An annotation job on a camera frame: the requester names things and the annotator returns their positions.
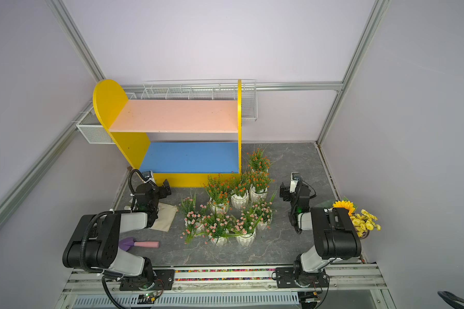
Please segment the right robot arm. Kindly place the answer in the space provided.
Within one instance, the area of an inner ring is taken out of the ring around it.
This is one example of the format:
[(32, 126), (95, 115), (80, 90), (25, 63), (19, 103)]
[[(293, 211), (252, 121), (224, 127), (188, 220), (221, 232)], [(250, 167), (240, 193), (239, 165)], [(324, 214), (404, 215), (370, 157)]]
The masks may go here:
[(296, 258), (292, 274), (286, 269), (276, 270), (280, 288), (322, 286), (327, 282), (325, 268), (335, 261), (357, 258), (362, 252), (360, 237), (345, 208), (310, 207), (316, 197), (302, 180), (291, 180), (291, 185), (280, 186), (280, 197), (291, 204), (288, 218), (297, 234), (313, 233), (313, 246)]

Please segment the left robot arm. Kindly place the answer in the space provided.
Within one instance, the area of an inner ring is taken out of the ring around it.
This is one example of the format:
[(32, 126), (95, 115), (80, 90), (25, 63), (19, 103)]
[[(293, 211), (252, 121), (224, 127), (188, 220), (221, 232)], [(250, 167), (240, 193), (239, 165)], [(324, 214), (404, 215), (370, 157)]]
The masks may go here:
[(159, 218), (159, 202), (171, 195), (171, 187), (167, 180), (158, 185), (152, 172), (146, 176), (138, 169), (130, 172), (127, 182), (133, 198), (130, 208), (82, 216), (63, 252), (62, 262), (66, 268), (151, 290), (157, 284), (157, 275), (150, 259), (129, 253), (131, 245), (120, 245), (120, 234), (153, 227)]

